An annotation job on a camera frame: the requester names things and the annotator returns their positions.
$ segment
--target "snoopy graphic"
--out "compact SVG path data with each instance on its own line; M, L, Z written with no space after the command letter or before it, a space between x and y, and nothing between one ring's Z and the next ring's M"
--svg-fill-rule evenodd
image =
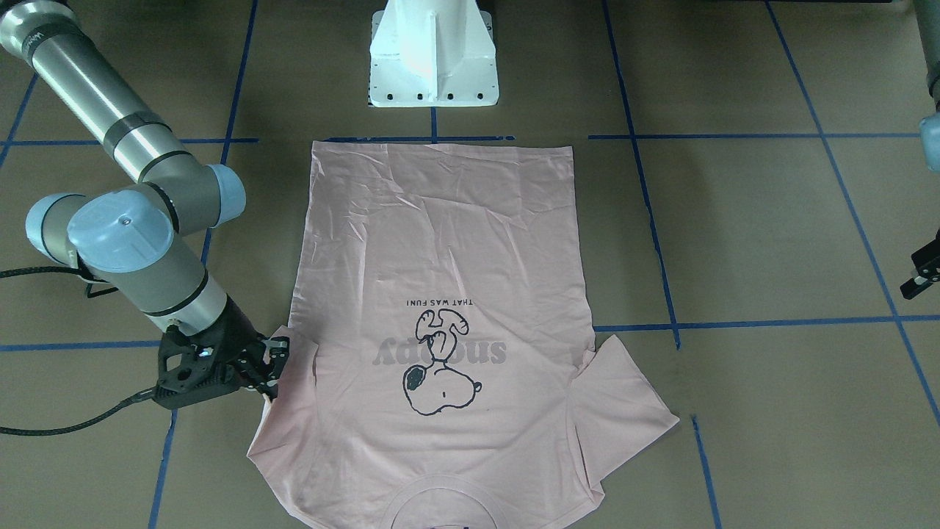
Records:
M447 365L457 337L470 331L467 320L456 311L424 311L417 318L415 338L427 344L431 365L416 364L405 370L401 384L414 411L433 415L444 408L466 408L483 384Z

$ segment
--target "light blue joint cap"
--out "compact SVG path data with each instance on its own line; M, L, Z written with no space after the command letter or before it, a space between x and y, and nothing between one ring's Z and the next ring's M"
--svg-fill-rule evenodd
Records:
M66 197L83 197L84 195L79 195L77 193L56 193L54 195L49 195L48 197L36 202L33 204L33 207L29 208L29 213L26 214L26 238L29 239L29 242L33 244L33 247L39 250L42 255L45 255L49 259L64 265L58 259L52 256L49 253L49 250L46 248L46 242L42 239L42 222L46 219L46 214L49 213L49 210L53 209L53 206L56 202L66 198Z
M209 166L215 173L215 179L219 183L219 221L213 228L218 228L232 218L239 216L244 211L245 195L242 180L235 174L235 171L222 165Z
M920 122L920 141L924 144L927 168L940 172L940 113Z
M130 189L101 195L71 218L69 240L89 266L103 272L142 270L173 243L173 225L147 197Z

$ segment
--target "t-shirt sleeve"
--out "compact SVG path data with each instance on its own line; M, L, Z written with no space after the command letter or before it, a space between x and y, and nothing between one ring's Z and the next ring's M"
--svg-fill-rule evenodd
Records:
M572 381L570 399L587 483L597 492L602 479L679 421L616 335Z
M292 505L298 454L318 433L314 360L317 345L295 329L282 327L274 336L290 338L290 356L277 381L277 398L265 399L261 422L248 447L248 458L284 506Z

